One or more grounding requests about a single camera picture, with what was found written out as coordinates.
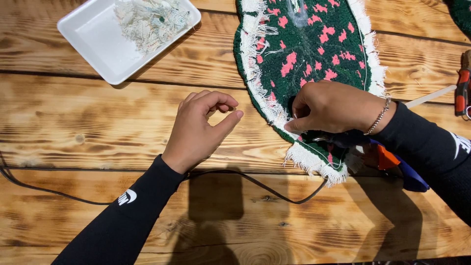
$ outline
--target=styrofoam tray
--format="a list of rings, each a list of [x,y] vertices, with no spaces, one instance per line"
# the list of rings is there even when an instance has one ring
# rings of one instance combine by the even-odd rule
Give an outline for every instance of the styrofoam tray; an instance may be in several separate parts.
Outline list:
[[[189,0],[180,1],[181,6],[190,12],[190,25],[145,57],[136,51],[134,42],[122,36],[114,14],[115,0],[88,0],[61,18],[57,29],[105,81],[116,85],[200,22],[200,11]]]

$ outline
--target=arm sleeve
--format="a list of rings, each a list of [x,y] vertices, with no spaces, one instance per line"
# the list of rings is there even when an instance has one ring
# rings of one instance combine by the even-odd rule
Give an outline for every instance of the arm sleeve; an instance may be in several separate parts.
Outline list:
[[[471,226],[469,139],[438,127],[402,103],[388,125],[372,139],[406,161]]]
[[[52,264],[134,264],[160,212],[183,179],[184,175],[173,171],[159,155]]]

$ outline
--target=hand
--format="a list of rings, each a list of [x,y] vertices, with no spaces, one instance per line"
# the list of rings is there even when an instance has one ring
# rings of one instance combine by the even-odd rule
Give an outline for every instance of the hand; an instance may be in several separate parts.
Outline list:
[[[211,126],[206,115],[218,109],[226,112],[239,103],[231,96],[203,90],[192,92],[180,102],[162,160],[174,171],[183,174],[201,160],[210,156],[226,135],[240,121],[244,113],[232,112],[216,126]]]
[[[357,129],[367,132],[384,109],[386,100],[339,82],[321,80],[305,84],[292,105],[294,120],[284,128],[289,132],[321,130],[342,133]],[[379,133],[396,112],[391,102],[371,134]]]

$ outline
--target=silver bracelet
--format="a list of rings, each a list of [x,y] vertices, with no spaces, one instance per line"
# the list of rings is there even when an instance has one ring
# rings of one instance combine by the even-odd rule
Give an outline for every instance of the silver bracelet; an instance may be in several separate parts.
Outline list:
[[[381,111],[381,113],[378,115],[378,118],[376,119],[376,121],[373,123],[373,125],[371,126],[371,128],[365,132],[363,135],[369,135],[371,132],[373,132],[373,130],[376,128],[376,126],[378,125],[378,123],[381,121],[381,118],[384,116],[384,113],[386,113],[386,111],[389,109],[389,103],[391,103],[391,98],[390,97],[387,97],[386,98],[386,105],[384,106],[384,109]]]

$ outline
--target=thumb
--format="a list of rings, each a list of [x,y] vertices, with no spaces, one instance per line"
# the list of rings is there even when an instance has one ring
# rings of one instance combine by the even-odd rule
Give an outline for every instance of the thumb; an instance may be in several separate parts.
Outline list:
[[[224,138],[244,116],[243,111],[237,110],[227,115],[220,123],[214,126],[215,133],[221,138]]]
[[[312,125],[309,124],[309,116],[288,122],[284,125],[284,129],[291,133],[315,130],[315,128],[312,128]]]

